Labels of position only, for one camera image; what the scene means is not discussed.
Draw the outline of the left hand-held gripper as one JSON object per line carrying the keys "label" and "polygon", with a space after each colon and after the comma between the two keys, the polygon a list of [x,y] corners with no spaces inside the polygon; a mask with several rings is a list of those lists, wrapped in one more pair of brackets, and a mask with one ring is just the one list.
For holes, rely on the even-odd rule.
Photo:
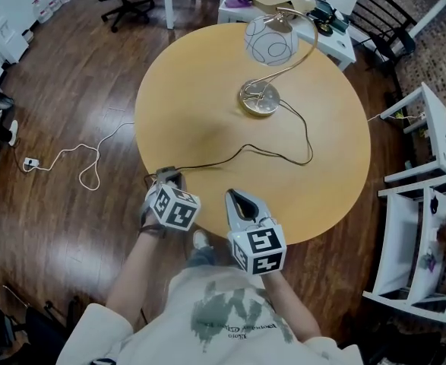
{"label": "left hand-held gripper", "polygon": [[185,177],[180,170],[159,168],[147,175],[150,187],[141,207],[141,226],[152,214],[154,224],[162,228],[189,230],[201,210],[198,196],[186,192]]}

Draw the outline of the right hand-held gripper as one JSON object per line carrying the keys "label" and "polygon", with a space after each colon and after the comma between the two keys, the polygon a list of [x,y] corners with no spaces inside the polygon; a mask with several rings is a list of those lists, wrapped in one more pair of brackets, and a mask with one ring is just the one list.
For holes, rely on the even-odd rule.
{"label": "right hand-held gripper", "polygon": [[241,189],[229,189],[225,204],[230,227],[253,223],[228,233],[232,257],[239,267],[254,276],[280,271],[286,258],[286,240],[266,203]]}

